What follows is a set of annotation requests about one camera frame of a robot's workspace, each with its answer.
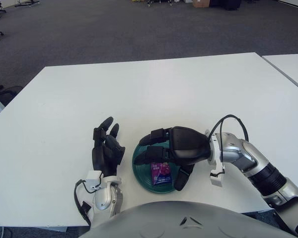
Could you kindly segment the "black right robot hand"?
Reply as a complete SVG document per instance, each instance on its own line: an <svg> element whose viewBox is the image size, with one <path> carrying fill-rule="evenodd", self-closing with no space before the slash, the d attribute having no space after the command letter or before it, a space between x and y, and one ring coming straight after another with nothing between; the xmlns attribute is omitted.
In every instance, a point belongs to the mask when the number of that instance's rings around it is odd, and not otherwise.
<svg viewBox="0 0 298 238"><path fill-rule="evenodd" d="M146 150L135 157L134 165L173 163L179 167L173 187L181 191L191 175L194 165L211 155L206 135L187 127L175 126L156 129L139 141Z"/></svg>

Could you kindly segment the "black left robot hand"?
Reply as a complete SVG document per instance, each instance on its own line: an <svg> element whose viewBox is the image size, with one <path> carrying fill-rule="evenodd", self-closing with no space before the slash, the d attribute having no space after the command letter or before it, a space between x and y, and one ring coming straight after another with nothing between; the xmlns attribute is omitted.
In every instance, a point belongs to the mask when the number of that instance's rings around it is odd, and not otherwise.
<svg viewBox="0 0 298 238"><path fill-rule="evenodd" d="M117 141L119 124L114 124L109 134L107 133L112 123L113 117L108 117L93 130L92 165L93 169L101 171L104 177L117 175L117 167L125 153L125 147Z"/></svg>

